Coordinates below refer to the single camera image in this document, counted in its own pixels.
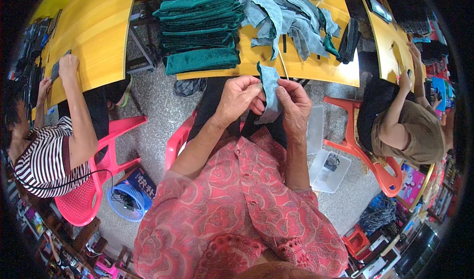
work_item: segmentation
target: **red floral shirt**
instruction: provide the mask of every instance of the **red floral shirt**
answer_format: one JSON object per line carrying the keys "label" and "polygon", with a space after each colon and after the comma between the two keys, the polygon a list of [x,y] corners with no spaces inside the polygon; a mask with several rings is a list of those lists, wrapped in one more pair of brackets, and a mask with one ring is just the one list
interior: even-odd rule
{"label": "red floral shirt", "polygon": [[338,277],[347,250],[311,190],[283,184],[286,151],[261,128],[230,140],[191,180],[168,171],[135,239],[144,278],[226,278],[271,248],[281,260]]}

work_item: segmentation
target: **striped shirt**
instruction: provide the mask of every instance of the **striped shirt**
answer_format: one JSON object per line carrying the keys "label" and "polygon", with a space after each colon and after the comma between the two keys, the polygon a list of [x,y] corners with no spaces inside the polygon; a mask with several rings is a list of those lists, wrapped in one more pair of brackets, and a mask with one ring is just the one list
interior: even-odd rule
{"label": "striped shirt", "polygon": [[31,143],[14,165],[16,177],[30,193],[42,198],[60,196],[89,178],[85,177],[90,173],[88,162],[71,170],[69,136],[72,134],[73,126],[68,116],[63,116],[57,124],[30,131]]}

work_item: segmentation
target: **stack of green velvet fabric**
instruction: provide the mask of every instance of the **stack of green velvet fabric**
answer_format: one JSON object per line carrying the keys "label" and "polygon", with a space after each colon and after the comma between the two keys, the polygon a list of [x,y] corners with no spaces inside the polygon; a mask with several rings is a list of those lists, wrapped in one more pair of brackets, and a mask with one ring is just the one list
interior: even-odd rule
{"label": "stack of green velvet fabric", "polygon": [[163,0],[153,15],[160,20],[166,74],[240,63],[237,30],[245,15],[239,0]]}

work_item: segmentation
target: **clear plastic box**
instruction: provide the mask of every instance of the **clear plastic box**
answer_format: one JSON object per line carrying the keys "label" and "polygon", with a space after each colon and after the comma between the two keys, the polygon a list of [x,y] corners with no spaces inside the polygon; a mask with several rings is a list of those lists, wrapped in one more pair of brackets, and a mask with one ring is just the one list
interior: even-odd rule
{"label": "clear plastic box", "polygon": [[306,154],[317,154],[323,147],[324,106],[315,105],[311,108],[306,131]]}
{"label": "clear plastic box", "polygon": [[[334,172],[324,167],[329,154],[335,154],[339,159],[339,164]],[[335,193],[350,165],[351,160],[349,158],[335,152],[320,150],[309,169],[311,188],[317,191]]]}

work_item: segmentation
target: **dark hair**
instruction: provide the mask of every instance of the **dark hair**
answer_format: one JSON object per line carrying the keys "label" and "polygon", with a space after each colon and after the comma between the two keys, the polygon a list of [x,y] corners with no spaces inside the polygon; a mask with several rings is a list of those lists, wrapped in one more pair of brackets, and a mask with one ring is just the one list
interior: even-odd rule
{"label": "dark hair", "polygon": [[1,149],[6,151],[11,144],[11,131],[9,127],[20,123],[18,116],[18,101],[21,100],[21,82],[4,80],[1,82]]}

